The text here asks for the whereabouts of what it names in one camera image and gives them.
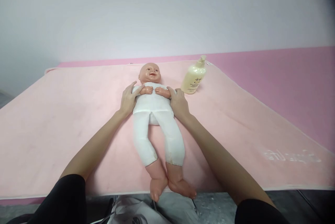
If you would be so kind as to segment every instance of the pink blanket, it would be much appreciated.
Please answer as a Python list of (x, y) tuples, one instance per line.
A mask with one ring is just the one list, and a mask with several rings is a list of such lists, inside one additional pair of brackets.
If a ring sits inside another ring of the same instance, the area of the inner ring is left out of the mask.
[[(163, 84), (177, 88), (191, 62), (160, 63)], [(45, 196), (77, 151), (119, 108), (142, 65), (60, 68), (0, 110), (0, 198)], [(333, 189), (335, 156), (241, 89), (213, 65), (190, 111), (264, 189)], [(132, 141), (132, 116), (120, 127), (87, 183), (89, 194), (138, 193), (150, 178)], [(198, 191), (220, 191), (199, 147), (185, 142), (184, 176)], [(163, 134), (149, 128), (164, 159)]]

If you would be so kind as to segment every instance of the white onesie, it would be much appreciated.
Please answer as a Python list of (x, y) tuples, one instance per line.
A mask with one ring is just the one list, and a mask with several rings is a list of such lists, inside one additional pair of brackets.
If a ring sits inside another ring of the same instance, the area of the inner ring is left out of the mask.
[(165, 136), (165, 161), (182, 166), (185, 148), (180, 129), (173, 117), (170, 99), (155, 93), (155, 88), (166, 86), (154, 82), (146, 82), (152, 86), (152, 94), (138, 95), (133, 110), (134, 115), (134, 144), (145, 166), (157, 160), (157, 154), (148, 139), (149, 124), (160, 125)]

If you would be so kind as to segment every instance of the cream-colored bottle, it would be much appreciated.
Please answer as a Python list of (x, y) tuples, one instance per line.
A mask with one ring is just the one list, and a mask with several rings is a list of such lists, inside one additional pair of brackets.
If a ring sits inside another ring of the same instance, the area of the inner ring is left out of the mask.
[(186, 94), (193, 94), (206, 74), (206, 56), (202, 55), (196, 64), (190, 66), (181, 84), (181, 90)]

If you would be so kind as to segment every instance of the white leggings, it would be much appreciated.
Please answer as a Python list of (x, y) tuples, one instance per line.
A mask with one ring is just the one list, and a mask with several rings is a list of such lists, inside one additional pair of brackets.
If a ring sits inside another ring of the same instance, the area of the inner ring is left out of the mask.
[(165, 161), (182, 166), (185, 157), (183, 137), (171, 111), (134, 113), (134, 144), (142, 163), (148, 166), (157, 154), (148, 139), (149, 124), (160, 125), (165, 136)]

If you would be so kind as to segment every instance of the doll head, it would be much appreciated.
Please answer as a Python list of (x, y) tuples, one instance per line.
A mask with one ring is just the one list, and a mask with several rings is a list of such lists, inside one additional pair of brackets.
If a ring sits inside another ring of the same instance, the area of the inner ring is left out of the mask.
[(159, 83), (161, 81), (161, 73), (159, 67), (155, 63), (145, 64), (140, 71), (139, 80), (141, 84), (146, 82)]

